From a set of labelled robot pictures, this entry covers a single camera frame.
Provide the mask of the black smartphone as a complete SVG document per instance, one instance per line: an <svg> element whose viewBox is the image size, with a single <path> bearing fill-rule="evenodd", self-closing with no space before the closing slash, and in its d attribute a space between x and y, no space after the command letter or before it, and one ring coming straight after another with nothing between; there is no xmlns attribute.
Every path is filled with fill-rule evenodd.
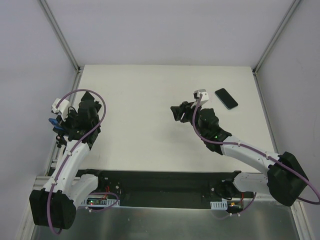
<svg viewBox="0 0 320 240"><path fill-rule="evenodd" d="M53 126L53 131L54 132L59 132L59 131L64 131L64 129L61 127L61 125L59 124L58 120L55 118L49 118L48 121L52 124Z"/></svg>
<svg viewBox="0 0 320 240"><path fill-rule="evenodd" d="M228 110L234 109L238 106L237 101L225 88L218 89L214 93Z"/></svg>

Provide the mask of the black round-base phone stand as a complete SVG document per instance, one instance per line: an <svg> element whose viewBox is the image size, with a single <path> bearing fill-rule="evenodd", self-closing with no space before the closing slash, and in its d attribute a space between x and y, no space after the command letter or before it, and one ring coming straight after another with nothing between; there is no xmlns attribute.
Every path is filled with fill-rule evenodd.
<svg viewBox="0 0 320 240"><path fill-rule="evenodd" d="M65 137L61 134L58 134L56 136L56 144L57 144L57 147L60 149L62 146L66 146L67 145L67 141L65 139Z"/></svg>

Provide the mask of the black folding phone stand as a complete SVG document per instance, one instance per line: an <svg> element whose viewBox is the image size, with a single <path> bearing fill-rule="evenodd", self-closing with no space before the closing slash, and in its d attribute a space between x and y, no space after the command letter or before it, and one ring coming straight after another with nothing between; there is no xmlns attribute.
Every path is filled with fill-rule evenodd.
<svg viewBox="0 0 320 240"><path fill-rule="evenodd" d="M80 99L79 103L80 108L94 108L96 112L98 113L102 107L99 101L95 100L93 95L89 92L86 91L83 95L83 97Z"/></svg>

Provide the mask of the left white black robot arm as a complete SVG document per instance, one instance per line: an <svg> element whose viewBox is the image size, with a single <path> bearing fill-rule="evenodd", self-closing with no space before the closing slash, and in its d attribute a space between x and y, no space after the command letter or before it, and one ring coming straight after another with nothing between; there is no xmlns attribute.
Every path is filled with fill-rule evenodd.
<svg viewBox="0 0 320 240"><path fill-rule="evenodd" d="M98 115L101 108L98 101L85 96L78 109L67 100L58 98L54 102L52 110L61 112L61 115L53 120L53 125L57 129L57 141L65 146L65 150L48 181L41 189L32 190L29 196L35 225L67 230L85 198L91 192L99 195L105 191L105 181L93 174L84 174L74 182L79 167L101 131Z"/></svg>

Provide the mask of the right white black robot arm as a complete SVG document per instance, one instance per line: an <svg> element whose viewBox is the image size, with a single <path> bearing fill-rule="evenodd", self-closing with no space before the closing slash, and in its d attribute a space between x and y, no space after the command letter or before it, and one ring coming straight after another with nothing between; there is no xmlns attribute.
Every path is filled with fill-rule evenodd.
<svg viewBox="0 0 320 240"><path fill-rule="evenodd" d="M192 125L210 151L239 160L263 175L238 173L225 184L228 196L234 198L242 192L267 193L290 207L306 188L308 177L292 153L263 151L242 142L219 126L219 118L212 108L196 108L195 102L184 101L170 110L175 121Z"/></svg>

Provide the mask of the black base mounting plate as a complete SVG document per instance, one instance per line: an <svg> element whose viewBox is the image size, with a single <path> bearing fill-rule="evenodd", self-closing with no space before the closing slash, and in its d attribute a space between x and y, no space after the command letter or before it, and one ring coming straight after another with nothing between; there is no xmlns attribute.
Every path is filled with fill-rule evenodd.
<svg viewBox="0 0 320 240"><path fill-rule="evenodd" d="M241 174L234 172L157 172L81 169L77 177L92 174L98 178L95 193L111 192L122 207L208 209L211 202L223 198L250 199L254 193L269 194L268 179L255 173L256 189L238 190L232 181Z"/></svg>

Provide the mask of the front aluminium rail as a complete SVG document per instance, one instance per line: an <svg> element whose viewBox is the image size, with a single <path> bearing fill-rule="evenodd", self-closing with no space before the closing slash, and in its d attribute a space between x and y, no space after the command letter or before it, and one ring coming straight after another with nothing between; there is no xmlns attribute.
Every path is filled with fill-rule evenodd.
<svg viewBox="0 0 320 240"><path fill-rule="evenodd" d="M37 176L33 185L33 190L41 190L50 178L50 176ZM264 193L257 193L256 199L258 201L276 202L276 199L270 194Z"/></svg>

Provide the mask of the left aluminium frame post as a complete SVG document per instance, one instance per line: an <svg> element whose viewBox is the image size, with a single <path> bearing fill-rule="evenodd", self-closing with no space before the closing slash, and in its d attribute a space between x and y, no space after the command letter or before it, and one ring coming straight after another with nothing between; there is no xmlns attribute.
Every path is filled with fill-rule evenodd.
<svg viewBox="0 0 320 240"><path fill-rule="evenodd" d="M60 26L57 22L53 11L51 10L48 2L46 0L38 0L37 1L39 6L41 7L45 17L47 18L60 46L62 47L63 51L65 52L70 64L74 68L75 72L78 74L81 72L81 66L75 58L75 55L72 52Z"/></svg>

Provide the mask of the aluminium frame post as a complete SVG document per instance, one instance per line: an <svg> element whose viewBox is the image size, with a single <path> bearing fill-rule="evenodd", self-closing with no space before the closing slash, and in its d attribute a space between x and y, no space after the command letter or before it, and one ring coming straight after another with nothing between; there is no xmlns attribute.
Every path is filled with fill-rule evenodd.
<svg viewBox="0 0 320 240"><path fill-rule="evenodd" d="M72 52L60 26L57 22L53 11L51 10L48 2L46 0L38 0L37 1L39 6L41 7L45 17L47 18L60 46L62 47L63 51L65 52L70 64L74 68L75 72L78 74L81 72L81 66L75 58L75 55Z"/></svg>
<svg viewBox="0 0 320 240"><path fill-rule="evenodd" d="M254 76L256 76L259 70L262 68L263 64L267 60L268 56L271 54L273 48L276 46L276 43L282 36L282 33L285 31L287 25L291 21L292 17L296 13L296 11L298 10L302 2L303 0L293 0L292 3L290 4L288 10L285 12L283 18L281 19L275 32L273 33L271 39L269 40L267 46L265 47L262 55L260 56L256 65L253 67L252 73Z"/></svg>

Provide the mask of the right aluminium frame post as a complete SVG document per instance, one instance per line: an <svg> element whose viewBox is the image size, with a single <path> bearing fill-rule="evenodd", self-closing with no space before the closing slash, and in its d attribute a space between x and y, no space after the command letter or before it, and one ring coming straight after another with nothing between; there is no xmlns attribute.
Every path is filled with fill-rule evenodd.
<svg viewBox="0 0 320 240"><path fill-rule="evenodd" d="M267 60L268 56L271 54L273 48L276 46L276 43L282 36L282 33L285 31L287 25L291 21L292 17L296 13L296 11L298 10L302 2L303 0L293 0L292 3L290 4L288 10L285 12L283 18L281 19L275 32L273 33L271 39L269 40L267 46L265 47L262 55L260 56L256 65L253 67L252 73L254 76L256 76L259 70L262 68L263 64Z"/></svg>

